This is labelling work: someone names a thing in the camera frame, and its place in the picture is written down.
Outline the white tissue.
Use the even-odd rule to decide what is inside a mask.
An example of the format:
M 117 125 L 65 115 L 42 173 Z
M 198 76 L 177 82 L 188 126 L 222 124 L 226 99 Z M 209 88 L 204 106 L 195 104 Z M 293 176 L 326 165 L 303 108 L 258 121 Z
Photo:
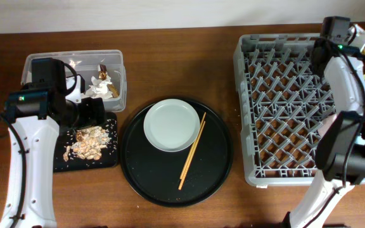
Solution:
M 105 80 L 91 77 L 91 82 L 89 89 L 81 95 L 81 98 L 102 98 L 105 100 L 113 97 L 113 93 L 108 88 L 108 85 L 112 86 L 111 77 L 107 76 Z

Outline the grey round plate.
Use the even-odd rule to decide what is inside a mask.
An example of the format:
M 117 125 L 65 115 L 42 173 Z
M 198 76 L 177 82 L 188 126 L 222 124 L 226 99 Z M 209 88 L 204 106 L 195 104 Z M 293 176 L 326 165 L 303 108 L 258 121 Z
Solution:
M 165 99 L 149 108 L 143 130 L 156 149 L 175 153 L 194 143 L 200 131 L 200 118 L 188 102 Z

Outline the wooden chopstick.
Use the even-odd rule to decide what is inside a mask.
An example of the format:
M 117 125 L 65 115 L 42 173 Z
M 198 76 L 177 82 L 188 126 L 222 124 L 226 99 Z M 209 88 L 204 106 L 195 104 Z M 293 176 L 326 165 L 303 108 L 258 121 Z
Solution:
M 203 126 L 203 123 L 204 123 L 204 121 L 205 121 L 205 116 L 206 116 L 206 112 L 203 114 L 203 116 L 202 116 L 202 120 L 201 120 L 201 122 L 200 122 L 200 132 L 201 132 L 201 128 L 202 128 L 202 126 Z M 187 166 L 188 166 L 188 163 L 189 163 L 189 158 L 190 158 L 190 156 L 191 156 L 191 154 L 193 153 L 193 150 L 194 150 L 194 147 L 195 147 L 195 143 L 197 142 L 197 140 L 199 139 L 199 136 L 200 136 L 200 134 L 198 133 L 198 135 L 197 135 L 197 137 L 196 137 L 196 139 L 194 140 L 194 142 L 192 143 L 192 145 L 191 145 L 191 148 L 190 148 L 190 151 L 189 151 L 189 153 L 188 153 L 188 156 L 187 156 L 187 159 L 186 159 L 186 161 L 185 161 L 185 164 L 184 164 L 184 166 L 183 166 L 183 169 L 182 169 L 182 172 L 181 172 L 181 174 L 180 174 L 180 180 L 183 178 L 183 175 L 184 175 L 184 173 L 185 173 L 185 171 L 186 171 L 186 169 L 187 169 Z
M 201 132 L 199 132 L 200 136 L 199 136 L 199 139 L 197 140 L 197 142 L 195 143 L 195 147 L 194 147 L 193 153 L 191 154 L 191 156 L 190 156 L 190 158 L 189 158 L 189 163 L 188 163 L 187 169 L 186 169 L 186 171 L 185 171 L 185 173 L 184 173 L 184 175 L 183 175 L 182 179 L 180 180 L 179 187 L 178 187 L 178 190 L 179 190 L 179 191 L 180 191 L 180 190 L 182 189 L 182 187 L 183 187 L 183 184 L 184 184 L 184 181 L 185 181 L 186 175 L 187 175 L 188 170 L 189 170 L 189 167 L 190 167 L 190 165 L 191 165 L 191 161 L 192 161 L 193 156 L 194 156 L 194 154 L 195 154 L 195 151 L 196 151 L 197 145 L 198 145 L 198 143 L 199 143 L 199 140 L 200 140 L 200 138 L 201 138 L 201 136 L 202 136 L 202 132 L 203 132 L 203 128 L 204 128 L 204 126 L 205 126 L 205 121 L 204 121 L 203 126 L 202 126 L 202 128 L 201 128 Z

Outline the pink cup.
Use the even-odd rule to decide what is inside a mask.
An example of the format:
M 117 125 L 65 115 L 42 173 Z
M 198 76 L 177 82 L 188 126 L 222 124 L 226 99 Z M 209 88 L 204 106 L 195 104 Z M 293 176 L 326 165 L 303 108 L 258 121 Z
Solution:
M 337 118 L 337 114 L 333 114 L 331 116 L 326 117 L 323 121 L 322 121 L 322 126 L 317 130 L 318 134 L 323 137 L 325 135 L 325 133 L 329 130 L 329 128 L 331 127 L 332 123 L 336 120 Z

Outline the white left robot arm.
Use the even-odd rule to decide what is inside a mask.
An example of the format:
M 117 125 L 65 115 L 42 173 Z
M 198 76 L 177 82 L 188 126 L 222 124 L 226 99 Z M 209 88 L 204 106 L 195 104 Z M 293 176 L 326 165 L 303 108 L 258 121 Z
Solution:
M 12 92 L 0 114 L 8 126 L 11 158 L 0 227 L 56 227 L 53 162 L 60 132 L 106 121 L 101 98 L 82 98 L 83 78 L 54 58 L 31 62 L 31 81 Z

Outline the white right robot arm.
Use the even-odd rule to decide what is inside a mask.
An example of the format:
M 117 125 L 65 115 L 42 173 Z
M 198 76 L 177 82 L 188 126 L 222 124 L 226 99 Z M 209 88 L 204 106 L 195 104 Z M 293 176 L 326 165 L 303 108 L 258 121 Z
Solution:
M 350 18 L 326 17 L 311 62 L 330 85 L 336 113 L 320 131 L 313 181 L 281 227 L 323 227 L 337 203 L 365 179 L 365 30 Z

